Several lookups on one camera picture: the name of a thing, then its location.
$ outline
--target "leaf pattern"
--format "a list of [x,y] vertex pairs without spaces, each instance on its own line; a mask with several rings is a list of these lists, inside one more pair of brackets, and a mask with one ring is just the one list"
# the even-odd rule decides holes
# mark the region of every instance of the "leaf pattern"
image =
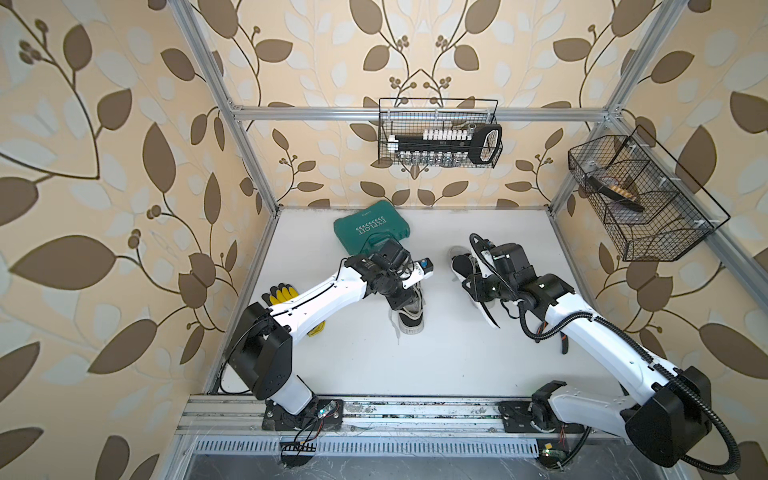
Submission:
[[0,402],[24,381],[37,362],[39,354],[40,342],[35,342],[0,357]]
[[178,48],[169,48],[160,52],[160,56],[163,58],[165,66],[176,78],[184,81],[194,80],[194,66],[192,61],[187,57],[187,54],[179,50]]
[[35,182],[19,177],[0,178],[0,227],[29,212],[39,197]]
[[227,272],[231,272],[235,267],[235,261],[237,260],[237,240],[232,242],[230,249],[227,251],[227,259],[224,261],[224,268]]
[[768,355],[741,333],[720,323],[699,330],[701,342],[725,366],[746,376],[768,379]]
[[205,211],[205,218],[208,223],[213,225],[216,220],[219,220],[219,213],[221,212],[221,189],[219,188],[219,181],[216,179],[216,174],[211,174],[208,177],[208,184],[205,187],[205,198],[203,200],[203,210]]
[[43,286],[82,290],[107,276],[116,259],[102,242],[83,235],[68,235],[33,249],[10,272]]
[[128,467],[131,449],[119,435],[110,435],[101,449],[95,480],[118,480]]
[[181,353],[181,365],[192,360],[192,357],[200,349],[200,344],[205,337],[205,329],[198,325],[196,329],[192,331],[189,339],[187,339],[187,345],[184,346],[184,351]]
[[0,433],[0,468],[29,450],[42,434],[43,429],[37,427],[25,427]]
[[157,324],[152,320],[133,322],[110,340],[88,367],[88,371],[98,375],[119,372],[144,355],[156,334]]
[[83,25],[75,25],[64,37],[64,58],[73,71],[82,70],[91,61],[91,39]]

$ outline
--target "aluminum frame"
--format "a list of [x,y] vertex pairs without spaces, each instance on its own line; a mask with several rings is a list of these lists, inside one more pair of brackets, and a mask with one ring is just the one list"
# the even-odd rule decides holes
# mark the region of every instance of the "aluminum frame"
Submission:
[[[426,108],[413,108],[424,111]],[[397,108],[407,111],[408,108]],[[485,113],[487,108],[439,108],[440,111],[461,111]],[[251,120],[331,120],[331,121],[376,121],[378,108],[321,108],[321,107],[244,107],[232,110],[240,121]],[[497,108],[497,121],[603,121],[608,116],[604,108]]]
[[170,10],[174,14],[174,18],[176,19],[176,23],[181,30],[181,34],[187,40],[192,55],[195,57],[195,60],[197,60],[197,65],[200,67],[200,73],[205,79],[205,82],[210,89],[210,93],[214,97],[214,101],[216,101],[216,105],[221,112],[221,117],[224,123],[227,124],[227,128],[237,145],[237,149],[243,156],[243,163],[250,173],[250,176],[253,178],[257,190],[261,193],[263,205],[270,214],[276,214],[277,202],[275,201],[275,196],[270,187],[270,183],[267,181],[256,153],[253,151],[253,147],[248,141],[245,128],[243,128],[242,123],[232,114],[234,103],[227,93],[227,87],[224,85],[223,79],[219,74],[218,67],[216,66],[213,55],[208,49],[205,38],[197,26],[194,12],[190,7],[189,1],[170,0],[168,3],[170,5]]

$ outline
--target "gray floor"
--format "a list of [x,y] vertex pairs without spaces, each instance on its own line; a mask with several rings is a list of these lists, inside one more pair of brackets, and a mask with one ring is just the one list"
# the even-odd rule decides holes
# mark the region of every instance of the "gray floor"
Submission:
[[516,458],[318,457],[302,467],[284,468],[269,456],[195,455],[187,480],[656,480],[658,466],[634,447],[619,442],[586,445],[564,472],[544,470]]

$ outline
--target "metal rail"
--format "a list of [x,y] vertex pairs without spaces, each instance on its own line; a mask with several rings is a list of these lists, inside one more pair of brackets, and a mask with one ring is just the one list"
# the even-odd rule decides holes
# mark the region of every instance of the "metal rail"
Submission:
[[[408,108],[397,108],[407,111]],[[414,111],[431,110],[413,108]],[[485,113],[485,108],[440,108],[441,112],[474,111]],[[236,106],[232,113],[237,120],[337,120],[374,121],[379,119],[378,108],[321,108],[321,107],[245,107]],[[607,112],[603,108],[498,108],[498,121],[603,121]]]

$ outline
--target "white platform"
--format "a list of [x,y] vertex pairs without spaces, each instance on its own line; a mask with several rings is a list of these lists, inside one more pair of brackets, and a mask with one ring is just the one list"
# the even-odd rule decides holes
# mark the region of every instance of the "white platform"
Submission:
[[[434,275],[422,283],[425,328],[400,335],[382,296],[340,310],[323,332],[294,348],[293,369],[315,392],[347,395],[529,396],[545,383],[564,380],[613,395],[617,381],[579,345],[561,355],[556,336],[539,344],[496,303],[501,329],[480,317],[449,269],[447,252],[468,247],[470,233],[496,244],[520,243],[538,275],[555,273],[575,286],[547,215],[542,210],[399,210],[411,227],[402,241],[413,259],[429,257]],[[299,293],[325,280],[347,256],[333,221],[349,210],[285,210],[266,256],[256,292],[291,283]],[[538,320],[528,314],[531,329]],[[223,386],[244,390],[229,367]]]

